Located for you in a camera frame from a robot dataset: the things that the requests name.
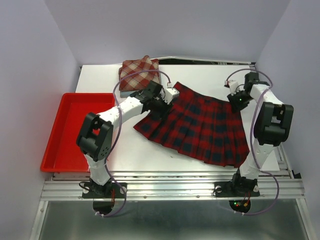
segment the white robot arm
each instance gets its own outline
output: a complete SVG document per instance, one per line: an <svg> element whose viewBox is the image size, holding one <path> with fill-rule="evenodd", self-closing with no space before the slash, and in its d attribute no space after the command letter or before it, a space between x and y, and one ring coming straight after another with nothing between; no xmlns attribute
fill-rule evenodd
<svg viewBox="0 0 320 240"><path fill-rule="evenodd" d="M98 114L91 112L85 117L76 144L89 165L90 188L94 192L103 194L110 180L104 160L112 150L113 131L146 111L151 111L160 119L165 118L173 106L171 101L178 96L179 91L175 88L163 88L161 84L151 81L145 89L134 92L119 106Z"/></svg>
<svg viewBox="0 0 320 240"><path fill-rule="evenodd" d="M257 197L260 195L257 181L260 169L274 148L288 139L294 108L277 99L268 90L269 84L260 81L259 74L256 72L245 75L243 90L238 90L240 85L236 81L229 81L227 84L230 88L230 94L227 97L233 112L241 111L251 100L255 100L257 104L262 102L262 105L255 124L252 123L251 126L250 134L254 136L251 152L233 175L232 181L215 183L219 186L215 195L244 197L249 193L252 197Z"/></svg>

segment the white wall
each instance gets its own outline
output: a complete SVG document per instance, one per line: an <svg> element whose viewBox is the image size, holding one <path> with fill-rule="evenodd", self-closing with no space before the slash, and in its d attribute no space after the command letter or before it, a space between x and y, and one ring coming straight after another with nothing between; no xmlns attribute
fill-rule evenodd
<svg viewBox="0 0 320 240"><path fill-rule="evenodd" d="M40 164L79 68L43 0L0 1L0 239L29 239Z"/></svg>
<svg viewBox="0 0 320 240"><path fill-rule="evenodd" d="M320 1L291 0L257 68L274 81L274 92L294 107L284 147L301 172L307 205L320 239Z"/></svg>
<svg viewBox="0 0 320 240"><path fill-rule="evenodd" d="M256 62L290 0L45 0L82 64L192 56Z"/></svg>

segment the red plaid skirt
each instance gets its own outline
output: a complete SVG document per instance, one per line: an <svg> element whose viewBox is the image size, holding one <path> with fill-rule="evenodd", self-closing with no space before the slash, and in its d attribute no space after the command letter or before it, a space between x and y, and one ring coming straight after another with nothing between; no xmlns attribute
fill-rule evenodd
<svg viewBox="0 0 320 240"><path fill-rule="evenodd" d="M180 95L167 119L149 114L134 129L147 139L207 164L235 168L246 160L248 143L240 112L227 101L201 95L177 82Z"/></svg>

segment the white table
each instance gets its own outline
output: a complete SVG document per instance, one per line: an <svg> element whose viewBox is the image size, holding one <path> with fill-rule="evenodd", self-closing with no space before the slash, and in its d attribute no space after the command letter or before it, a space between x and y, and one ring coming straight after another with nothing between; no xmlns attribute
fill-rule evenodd
<svg viewBox="0 0 320 240"><path fill-rule="evenodd" d="M118 79L121 65L84 65L81 70L76 93L111 93ZM194 91L227 101L229 89L224 81L232 72L249 68L246 65L160 65L159 69L167 73L173 84L180 82ZM248 71L236 73L232 79L244 82ZM167 79L161 76L162 83ZM241 111L243 127L249 144L250 125L256 104L251 101ZM181 155L177 151L151 142L134 130L133 126L143 119L147 113L136 116L122 127L119 141L108 161L112 171L129 172L203 172L203 171L234 171L231 166L221 167L205 164L200 160ZM262 169L279 171L278 154L272 152Z"/></svg>

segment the plastic tray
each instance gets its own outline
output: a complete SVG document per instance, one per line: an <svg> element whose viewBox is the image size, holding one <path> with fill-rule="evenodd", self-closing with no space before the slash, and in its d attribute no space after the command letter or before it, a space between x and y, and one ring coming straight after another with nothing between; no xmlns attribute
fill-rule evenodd
<svg viewBox="0 0 320 240"><path fill-rule="evenodd" d="M115 105L112 93L65 93L62 96L43 156L43 172L87 172L88 164L76 145L85 116Z"/></svg>

